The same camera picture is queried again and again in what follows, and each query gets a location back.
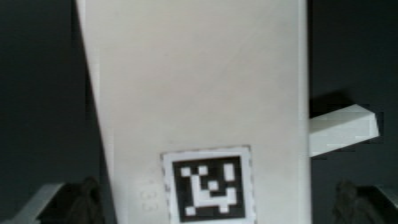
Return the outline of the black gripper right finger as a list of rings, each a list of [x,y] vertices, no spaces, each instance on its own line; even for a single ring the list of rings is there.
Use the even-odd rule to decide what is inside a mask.
[[[333,224],[398,224],[398,187],[335,185]]]

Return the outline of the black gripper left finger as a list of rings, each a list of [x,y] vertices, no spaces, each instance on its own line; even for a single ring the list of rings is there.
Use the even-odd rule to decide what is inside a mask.
[[[38,224],[104,224],[99,183],[92,177],[60,187],[37,220]]]

